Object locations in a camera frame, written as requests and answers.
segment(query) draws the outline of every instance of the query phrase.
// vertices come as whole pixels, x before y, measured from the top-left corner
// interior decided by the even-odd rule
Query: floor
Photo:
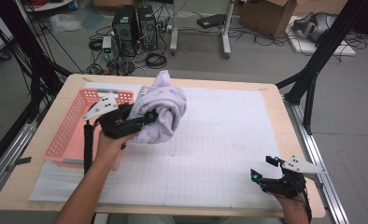
[[[90,64],[91,51],[88,37],[112,22],[111,17],[99,17],[87,8],[71,12],[65,8],[52,10],[42,16],[56,13],[72,13],[79,21],[98,18],[88,23],[88,29],[56,34],[62,46],[70,53],[80,68]],[[182,17],[179,24],[196,27],[196,15]],[[46,35],[58,64],[68,70],[78,69],[70,62],[62,49]],[[269,40],[258,39],[263,44]],[[167,66],[173,78],[226,80],[238,82],[277,83],[304,68],[309,57],[294,53],[290,44],[262,46],[254,42],[254,35],[230,38],[232,55],[226,60],[217,35],[194,32],[180,33],[178,52],[165,53]],[[351,223],[368,223],[368,47],[355,49],[355,57],[343,57],[342,62],[331,58],[318,77],[312,118],[312,131],[321,156]],[[147,76],[155,77],[159,70],[147,70]],[[137,69],[135,77],[146,73]],[[21,72],[15,60],[0,60],[0,140],[14,120],[27,106],[30,98]],[[49,223],[55,213],[27,213],[0,211],[0,223]],[[213,223],[215,219],[180,222]],[[280,223],[268,218],[267,223]],[[333,223],[327,215],[312,223]]]

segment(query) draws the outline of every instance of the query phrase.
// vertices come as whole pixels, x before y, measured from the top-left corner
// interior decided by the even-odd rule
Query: pink basket
[[[53,135],[47,149],[44,152],[44,158],[54,161],[57,165],[63,167],[83,168],[83,150],[84,150],[84,131],[83,126],[86,121],[82,118],[89,108],[98,102],[102,96],[97,89],[84,88],[78,91],[76,97],[68,108],[59,128]],[[132,91],[115,91],[118,93],[117,104],[129,103],[134,101]],[[97,142],[99,137],[100,125],[94,130],[93,137],[93,158],[97,153]],[[120,152],[112,170],[117,170],[120,164],[120,158],[123,150]]]

